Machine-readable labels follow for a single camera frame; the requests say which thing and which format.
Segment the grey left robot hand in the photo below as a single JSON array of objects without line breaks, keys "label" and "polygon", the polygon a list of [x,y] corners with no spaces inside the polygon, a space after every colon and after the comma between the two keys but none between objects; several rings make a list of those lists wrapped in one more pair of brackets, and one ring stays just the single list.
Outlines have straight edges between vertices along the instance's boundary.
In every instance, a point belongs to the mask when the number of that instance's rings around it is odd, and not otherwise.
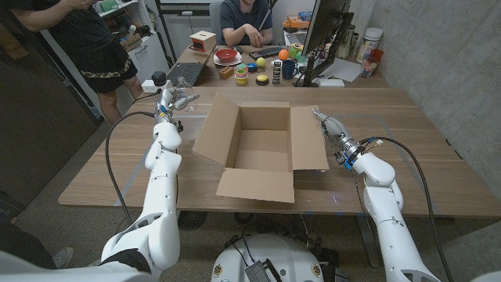
[{"label": "grey left robot hand", "polygon": [[199,94],[192,93],[191,95],[186,89],[182,90],[180,88],[168,88],[165,89],[155,106],[154,117],[156,118],[156,123],[160,124],[163,122],[173,123],[173,110],[183,110],[187,105],[198,99]]}]

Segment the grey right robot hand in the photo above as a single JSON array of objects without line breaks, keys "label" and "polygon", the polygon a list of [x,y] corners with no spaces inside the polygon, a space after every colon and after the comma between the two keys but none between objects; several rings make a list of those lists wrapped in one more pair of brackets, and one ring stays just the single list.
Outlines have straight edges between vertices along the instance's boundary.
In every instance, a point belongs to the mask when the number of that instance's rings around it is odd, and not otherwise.
[{"label": "grey right robot hand", "polygon": [[317,109],[313,109],[312,113],[321,121],[323,133],[341,150],[335,153],[337,162],[351,170],[356,158],[364,151],[364,147],[354,141],[346,127],[336,118],[327,116]]}]

